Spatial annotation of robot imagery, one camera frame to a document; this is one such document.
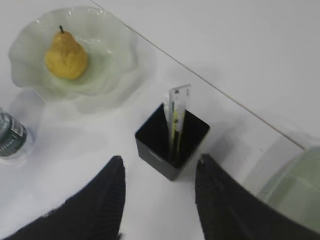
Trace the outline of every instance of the bottle label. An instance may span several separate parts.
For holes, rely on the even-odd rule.
[[[13,117],[10,117],[10,126],[6,134],[0,139],[0,157],[15,154],[27,139],[26,128]]]

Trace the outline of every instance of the white table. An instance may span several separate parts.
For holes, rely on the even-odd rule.
[[[56,8],[87,0],[3,0],[0,8],[0,105],[36,134],[25,165],[0,165],[0,239],[12,234],[79,191],[114,155],[126,168],[127,196],[121,231],[130,240],[200,240],[194,171],[210,153],[238,182],[256,194],[264,182],[302,151],[271,127],[207,84],[142,37],[136,50],[144,83],[115,109],[80,113],[67,102],[45,103],[10,80],[7,53],[18,32]],[[192,161],[170,182],[142,161],[135,132],[172,87],[190,83],[190,111],[211,130]],[[267,170],[266,164],[272,163]]]
[[[305,147],[320,144],[320,2],[94,0]]]

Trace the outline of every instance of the wavy glass bowl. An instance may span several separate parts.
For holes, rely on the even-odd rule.
[[[44,56],[62,25],[88,54],[85,73],[75,80],[51,74]],[[53,10],[28,24],[9,50],[11,77],[47,101],[96,96],[112,91],[133,67],[132,32],[107,11],[87,6]]]

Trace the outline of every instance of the clear plastic ruler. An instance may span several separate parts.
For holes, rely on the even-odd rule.
[[[176,152],[180,150],[186,109],[190,105],[191,85],[182,85],[169,90],[169,143]]]

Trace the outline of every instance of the yellow pear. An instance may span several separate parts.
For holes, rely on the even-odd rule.
[[[47,50],[44,62],[48,70],[59,78],[76,79],[87,68],[88,55],[84,48],[76,42],[71,33],[62,26]]]

